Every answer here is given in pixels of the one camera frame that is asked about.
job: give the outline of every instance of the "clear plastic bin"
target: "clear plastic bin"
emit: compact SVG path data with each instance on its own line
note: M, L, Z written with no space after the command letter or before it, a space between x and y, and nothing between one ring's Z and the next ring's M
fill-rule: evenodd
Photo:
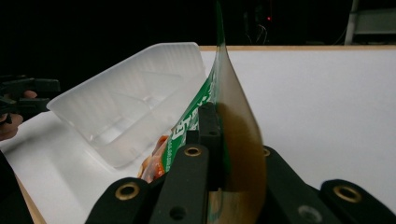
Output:
M195 43L158 44L51 100L47 107L111 166L152 150L205 81Z

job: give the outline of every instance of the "person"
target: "person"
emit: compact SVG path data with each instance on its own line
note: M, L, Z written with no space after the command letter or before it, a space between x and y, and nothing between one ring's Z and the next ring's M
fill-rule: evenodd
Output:
M34 91L25 91L23 93L25 98L36 98L37 93ZM4 141L10 138L13 138L17 132L19 126L23 122L23 117L19 114L10 114L12 123L3 123L0 125L0 141ZM0 122L4 121L7 118L7 114L1 115Z

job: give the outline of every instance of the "plastic container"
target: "plastic container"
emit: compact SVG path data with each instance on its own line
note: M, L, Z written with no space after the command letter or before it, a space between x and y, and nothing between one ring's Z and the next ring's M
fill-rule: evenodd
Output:
M195 43L158 44L59 95L47 107L108 164L120 167L152 151L205 78Z

